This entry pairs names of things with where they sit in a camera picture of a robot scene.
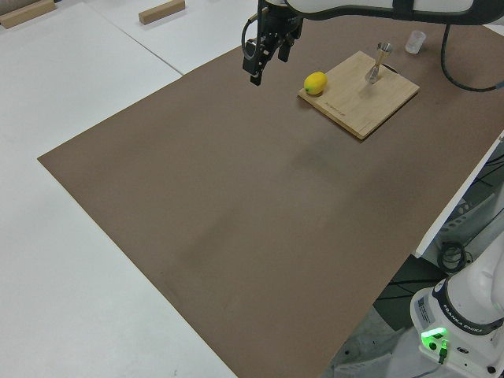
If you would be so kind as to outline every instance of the cutting board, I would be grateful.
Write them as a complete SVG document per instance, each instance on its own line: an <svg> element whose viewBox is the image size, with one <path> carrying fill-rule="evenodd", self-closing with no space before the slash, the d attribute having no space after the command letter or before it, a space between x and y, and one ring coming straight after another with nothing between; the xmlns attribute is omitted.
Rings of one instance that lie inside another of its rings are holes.
<svg viewBox="0 0 504 378"><path fill-rule="evenodd" d="M364 76L375 60L358 51L327 72L328 84L322 95L298 93L316 109L359 139L367 138L420 89L408 79L380 66L378 81L368 83Z"/></svg>

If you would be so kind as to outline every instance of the label on robot base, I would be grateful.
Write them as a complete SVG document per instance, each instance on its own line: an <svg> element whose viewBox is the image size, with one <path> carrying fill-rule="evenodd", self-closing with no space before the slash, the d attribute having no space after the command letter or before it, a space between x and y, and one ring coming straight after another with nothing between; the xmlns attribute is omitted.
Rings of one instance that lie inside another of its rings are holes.
<svg viewBox="0 0 504 378"><path fill-rule="evenodd" d="M431 309L427 303L427 295L417 300L415 303L415 312L417 313L418 320L422 324L422 328L426 329L434 321Z"/></svg>

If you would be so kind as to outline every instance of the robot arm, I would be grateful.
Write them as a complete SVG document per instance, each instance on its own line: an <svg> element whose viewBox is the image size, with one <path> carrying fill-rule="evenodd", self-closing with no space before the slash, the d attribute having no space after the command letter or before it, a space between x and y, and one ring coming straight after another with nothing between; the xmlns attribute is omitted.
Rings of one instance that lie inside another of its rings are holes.
<svg viewBox="0 0 504 378"><path fill-rule="evenodd" d="M344 15L413 20L436 24L481 25L504 20L504 0L258 0L258 12L243 30L243 69L259 85L266 63L279 49L287 61L302 21ZM255 39L245 42L248 26L258 22Z"/></svg>

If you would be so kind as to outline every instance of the wooden block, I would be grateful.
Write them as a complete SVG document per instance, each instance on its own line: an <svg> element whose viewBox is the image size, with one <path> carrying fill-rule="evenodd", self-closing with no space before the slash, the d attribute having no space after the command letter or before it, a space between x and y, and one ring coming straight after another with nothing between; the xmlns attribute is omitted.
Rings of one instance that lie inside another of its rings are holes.
<svg viewBox="0 0 504 378"><path fill-rule="evenodd" d="M327 72L328 84L322 95L298 93L324 115L359 139L365 139L420 89L408 79L380 67L378 81L370 84L365 74L375 60L358 51Z"/></svg>
<svg viewBox="0 0 504 378"><path fill-rule="evenodd" d="M184 9L186 9L185 0L171 0L160 6L144 10L139 13L139 19L142 24L147 25Z"/></svg>
<svg viewBox="0 0 504 378"><path fill-rule="evenodd" d="M54 0L40 0L0 16L0 24L8 29L55 9Z"/></svg>

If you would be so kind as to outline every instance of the gray cylindrical object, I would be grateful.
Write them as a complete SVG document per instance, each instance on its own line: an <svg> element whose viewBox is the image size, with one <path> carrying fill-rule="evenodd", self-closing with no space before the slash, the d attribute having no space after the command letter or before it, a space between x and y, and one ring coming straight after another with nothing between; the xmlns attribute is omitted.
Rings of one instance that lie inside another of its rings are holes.
<svg viewBox="0 0 504 378"><path fill-rule="evenodd" d="M38 0L0 0L0 16L37 1Z"/></svg>

